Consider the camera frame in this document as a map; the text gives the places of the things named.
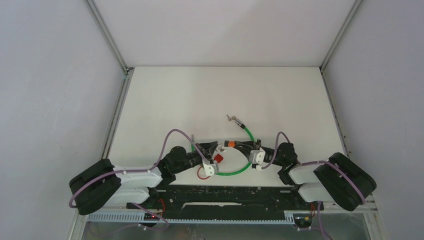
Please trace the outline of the orange padlock with keys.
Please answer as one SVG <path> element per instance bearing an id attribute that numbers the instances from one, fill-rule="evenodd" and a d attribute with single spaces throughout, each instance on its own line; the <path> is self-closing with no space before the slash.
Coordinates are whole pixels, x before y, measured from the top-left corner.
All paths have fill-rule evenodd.
<path id="1" fill-rule="evenodd" d="M 235 146 L 236 146 L 235 141 L 226 140 L 224 142 L 224 147 L 226 147 L 226 148 L 234 148 Z"/>

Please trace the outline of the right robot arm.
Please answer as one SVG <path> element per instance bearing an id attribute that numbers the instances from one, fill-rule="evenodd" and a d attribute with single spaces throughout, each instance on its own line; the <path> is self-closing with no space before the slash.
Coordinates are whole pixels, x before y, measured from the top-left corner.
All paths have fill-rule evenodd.
<path id="1" fill-rule="evenodd" d="M 279 166 L 280 181 L 295 189 L 290 201 L 297 209 L 312 202 L 335 202 L 352 212 L 377 188 L 376 181 L 341 152 L 324 160 L 300 162 L 290 142 L 280 143 L 276 148 L 252 140 L 226 141 L 224 146 L 241 152 L 258 171 L 269 164 Z"/>

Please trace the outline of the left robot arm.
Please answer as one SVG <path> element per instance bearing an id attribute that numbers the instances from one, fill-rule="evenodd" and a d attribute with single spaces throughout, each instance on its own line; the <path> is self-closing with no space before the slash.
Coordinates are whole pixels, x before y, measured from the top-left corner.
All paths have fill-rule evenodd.
<path id="1" fill-rule="evenodd" d="M 154 169 L 143 172 L 134 167 L 114 166 L 108 158 L 101 159 L 69 181 L 74 196 L 70 204 L 83 216 L 103 207 L 127 203 L 153 208 L 158 202 L 158 194 L 151 189 L 167 186 L 176 180 L 177 174 L 202 165 L 202 155 L 212 161 L 218 142 L 197 143 L 195 146 L 199 151 L 187 152 L 185 148 L 175 146 Z"/>

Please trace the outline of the red cable lock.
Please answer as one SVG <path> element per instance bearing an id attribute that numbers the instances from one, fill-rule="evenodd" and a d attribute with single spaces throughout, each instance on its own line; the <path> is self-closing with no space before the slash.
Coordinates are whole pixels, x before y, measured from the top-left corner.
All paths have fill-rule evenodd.
<path id="1" fill-rule="evenodd" d="M 211 163 L 202 163 L 197 169 L 196 175 L 201 180 L 207 180 L 211 176 L 219 173 L 219 163 L 224 159 L 220 153 L 215 153 L 212 156 Z"/>

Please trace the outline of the silver key bunch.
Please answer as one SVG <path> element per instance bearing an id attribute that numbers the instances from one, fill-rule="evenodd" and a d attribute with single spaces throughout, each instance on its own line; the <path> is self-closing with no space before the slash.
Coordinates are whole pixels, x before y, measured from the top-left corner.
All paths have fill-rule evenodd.
<path id="1" fill-rule="evenodd" d="M 228 114 L 226 115 L 226 117 L 227 117 L 227 120 L 229 121 L 229 122 L 231 122 L 231 121 L 237 121 L 238 120 L 238 118 L 236 117 L 236 116 L 229 116 Z"/>

